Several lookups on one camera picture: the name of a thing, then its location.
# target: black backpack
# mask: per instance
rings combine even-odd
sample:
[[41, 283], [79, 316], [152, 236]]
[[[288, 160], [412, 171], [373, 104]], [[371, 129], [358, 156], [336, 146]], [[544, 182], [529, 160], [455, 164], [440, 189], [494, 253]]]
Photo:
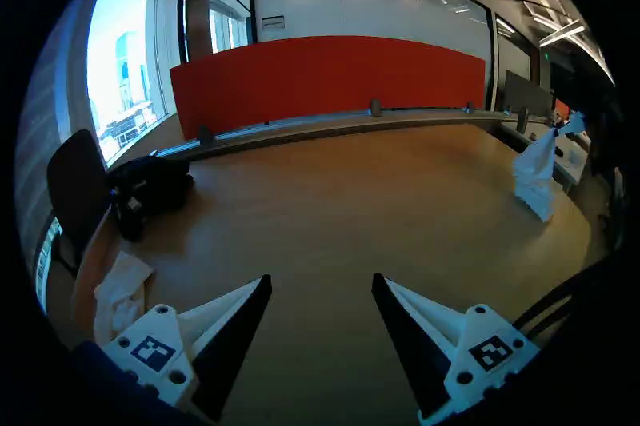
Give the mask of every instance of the black backpack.
[[186, 160], [148, 156], [114, 169], [107, 176], [107, 184], [122, 236], [139, 241], [144, 221], [183, 207], [193, 183]]

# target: building outside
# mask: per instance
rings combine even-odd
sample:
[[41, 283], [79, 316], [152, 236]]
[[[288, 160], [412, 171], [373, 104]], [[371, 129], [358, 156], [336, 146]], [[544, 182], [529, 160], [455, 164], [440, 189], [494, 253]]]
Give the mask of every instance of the building outside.
[[150, 100], [144, 41], [134, 31], [124, 33], [115, 42], [115, 57], [121, 104], [118, 116], [99, 134], [106, 160], [157, 120]]

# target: ceiling light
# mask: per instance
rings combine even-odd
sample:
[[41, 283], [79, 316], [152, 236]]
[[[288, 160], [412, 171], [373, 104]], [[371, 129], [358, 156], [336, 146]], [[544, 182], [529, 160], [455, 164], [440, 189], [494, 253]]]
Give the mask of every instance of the ceiling light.
[[503, 20], [501, 20], [500, 18], [496, 18], [495, 21], [497, 23], [499, 23], [501, 26], [505, 27], [505, 30], [507, 30], [509, 33], [515, 33], [515, 30], [513, 28], [511, 28], [510, 25], [508, 25], [506, 22], [504, 22]]
[[[544, 18], [543, 16], [534, 13], [534, 20], [538, 23], [542, 23], [544, 26], [548, 26], [549, 28], [551, 28], [553, 31], [558, 31], [560, 30], [562, 27], [558, 24], [556, 24], [555, 22], [549, 20], [548, 18]], [[605, 72], [606, 76], [609, 77], [609, 79], [611, 80], [612, 83], [614, 83], [614, 78], [611, 76], [611, 72], [609, 71], [609, 68], [606, 66], [606, 63], [604, 61], [604, 58], [602, 56], [598, 56], [583, 40], [581, 40], [579, 37], [577, 36], [570, 36], [567, 38], [570, 42], [574, 43], [576, 46], [579, 46], [582, 51], [584, 51], [586, 54], [588, 54], [596, 63], [598, 63], [598, 66], [600, 66], [600, 68], [602, 68], [602, 71]]]
[[550, 38], [550, 39], [546, 40], [545, 42], [540, 43], [540, 48], [542, 48], [543, 46], [550, 45], [551, 43], [555, 43], [557, 40], [562, 40], [563, 38], [566, 38], [566, 37], [571, 36], [573, 34], [580, 33], [581, 31], [584, 31], [584, 30], [585, 30], [585, 27], [583, 25], [576, 26], [575, 28], [572, 28], [571, 30], [567, 30], [562, 34], [559, 34], [557, 37]]
[[548, 26], [554, 31], [560, 30], [559, 26], [556, 26], [556, 24], [553, 21], [547, 20], [546, 18], [540, 18], [538, 16], [534, 16], [534, 20], [538, 23], [542, 23], [544, 26]]

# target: glass window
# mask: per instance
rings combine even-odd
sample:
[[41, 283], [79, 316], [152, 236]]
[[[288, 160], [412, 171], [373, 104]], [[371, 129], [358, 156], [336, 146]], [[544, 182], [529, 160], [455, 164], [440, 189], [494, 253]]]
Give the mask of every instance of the glass window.
[[211, 28], [211, 46], [214, 53], [246, 46], [245, 20], [237, 20], [216, 10], [209, 10], [209, 24]]
[[159, 86], [150, 82], [149, 68], [155, 65], [154, 4], [155, 0], [97, 0], [95, 4], [86, 82], [107, 165], [166, 114]]

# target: white napkin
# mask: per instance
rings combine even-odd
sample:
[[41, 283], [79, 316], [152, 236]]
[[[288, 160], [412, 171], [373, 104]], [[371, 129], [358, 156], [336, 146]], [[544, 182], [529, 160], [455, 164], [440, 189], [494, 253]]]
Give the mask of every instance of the white napkin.
[[[584, 115], [574, 113], [569, 123], [558, 130], [558, 135], [584, 131]], [[514, 193], [547, 222], [554, 212], [554, 199], [558, 191], [552, 180], [555, 162], [555, 129], [550, 129], [531, 143], [514, 160]]]
[[118, 254], [114, 267], [94, 290], [96, 343], [109, 343], [144, 313], [144, 282], [153, 271], [137, 257]]

